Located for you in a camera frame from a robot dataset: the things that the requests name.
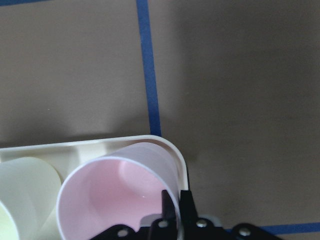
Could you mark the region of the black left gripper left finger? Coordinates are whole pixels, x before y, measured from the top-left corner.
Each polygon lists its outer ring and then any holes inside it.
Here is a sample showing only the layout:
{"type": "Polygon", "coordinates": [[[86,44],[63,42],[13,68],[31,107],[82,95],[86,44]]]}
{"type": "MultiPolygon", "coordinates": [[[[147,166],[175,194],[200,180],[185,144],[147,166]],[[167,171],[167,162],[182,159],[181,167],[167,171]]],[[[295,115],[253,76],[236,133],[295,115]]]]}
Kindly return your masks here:
{"type": "Polygon", "coordinates": [[[148,230],[148,240],[176,240],[177,217],[174,203],[167,190],[161,191],[161,216],[154,220],[148,230]]]}

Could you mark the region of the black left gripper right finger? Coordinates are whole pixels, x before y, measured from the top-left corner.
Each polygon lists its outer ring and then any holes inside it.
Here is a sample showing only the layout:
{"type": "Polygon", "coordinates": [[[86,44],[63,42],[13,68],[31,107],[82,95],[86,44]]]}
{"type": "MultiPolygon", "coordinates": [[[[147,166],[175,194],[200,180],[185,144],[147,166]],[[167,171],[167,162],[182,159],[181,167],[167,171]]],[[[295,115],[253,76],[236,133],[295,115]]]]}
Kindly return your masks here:
{"type": "Polygon", "coordinates": [[[211,240],[214,224],[198,215],[190,190],[180,191],[179,210],[185,240],[211,240]]]}

